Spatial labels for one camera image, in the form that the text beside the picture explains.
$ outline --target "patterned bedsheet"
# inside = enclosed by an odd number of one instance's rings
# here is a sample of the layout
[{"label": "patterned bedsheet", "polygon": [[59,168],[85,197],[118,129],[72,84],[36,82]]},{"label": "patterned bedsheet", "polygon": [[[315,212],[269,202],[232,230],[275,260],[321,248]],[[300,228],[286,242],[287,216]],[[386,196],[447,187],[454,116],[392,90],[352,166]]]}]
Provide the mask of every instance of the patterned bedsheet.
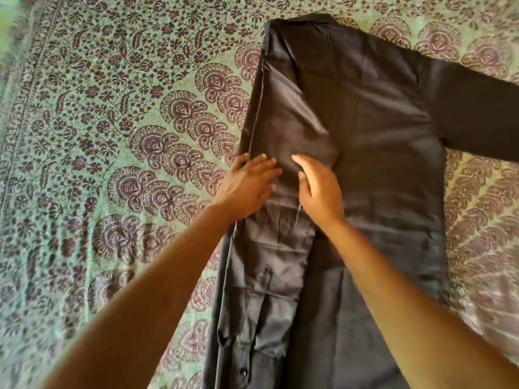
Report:
[{"label": "patterned bedsheet", "polygon": [[[329,12],[519,84],[519,0],[29,0],[0,93],[0,387],[36,382],[215,194],[263,25]],[[449,152],[451,308],[519,363],[519,166]],[[217,253],[151,387],[198,388]]]}]

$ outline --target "person's left arm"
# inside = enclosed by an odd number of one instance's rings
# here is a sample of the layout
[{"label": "person's left arm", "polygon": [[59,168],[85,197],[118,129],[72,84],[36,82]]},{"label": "person's left arm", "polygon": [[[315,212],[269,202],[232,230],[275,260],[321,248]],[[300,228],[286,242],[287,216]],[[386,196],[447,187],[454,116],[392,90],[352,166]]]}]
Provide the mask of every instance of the person's left arm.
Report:
[{"label": "person's left arm", "polygon": [[42,387],[146,388],[218,242],[259,210],[280,174],[265,155],[238,157],[214,202],[96,314]]}]

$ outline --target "floral bedsheet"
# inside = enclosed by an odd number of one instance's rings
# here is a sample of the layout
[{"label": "floral bedsheet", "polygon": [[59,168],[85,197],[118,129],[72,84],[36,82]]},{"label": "floral bedsheet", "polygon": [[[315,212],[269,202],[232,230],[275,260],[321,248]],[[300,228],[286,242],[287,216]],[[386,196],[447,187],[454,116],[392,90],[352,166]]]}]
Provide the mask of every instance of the floral bedsheet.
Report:
[{"label": "floral bedsheet", "polygon": [[[25,0],[2,61],[0,387],[37,382],[207,204],[264,23],[344,24],[519,84],[519,0]],[[519,166],[449,152],[451,308],[519,363]],[[217,253],[151,387],[198,388]]]}]

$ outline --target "person's right arm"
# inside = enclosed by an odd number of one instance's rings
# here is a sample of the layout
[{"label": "person's right arm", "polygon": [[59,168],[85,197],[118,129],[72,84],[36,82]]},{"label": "person's right arm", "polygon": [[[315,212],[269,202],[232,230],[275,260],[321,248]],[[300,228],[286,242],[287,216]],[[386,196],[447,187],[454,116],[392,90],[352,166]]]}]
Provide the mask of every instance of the person's right arm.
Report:
[{"label": "person's right arm", "polygon": [[393,267],[344,217],[331,170],[293,156],[300,202],[337,248],[412,389],[517,389],[519,369]]}]

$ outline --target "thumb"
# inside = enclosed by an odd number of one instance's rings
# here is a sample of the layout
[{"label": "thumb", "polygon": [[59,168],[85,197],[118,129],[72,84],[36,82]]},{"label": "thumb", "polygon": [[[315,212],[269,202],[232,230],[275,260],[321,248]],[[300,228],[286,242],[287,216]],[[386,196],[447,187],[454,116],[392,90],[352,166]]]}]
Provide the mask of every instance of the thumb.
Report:
[{"label": "thumb", "polygon": [[304,205],[312,198],[310,183],[308,183],[305,172],[299,172],[297,175],[299,176],[299,202]]}]

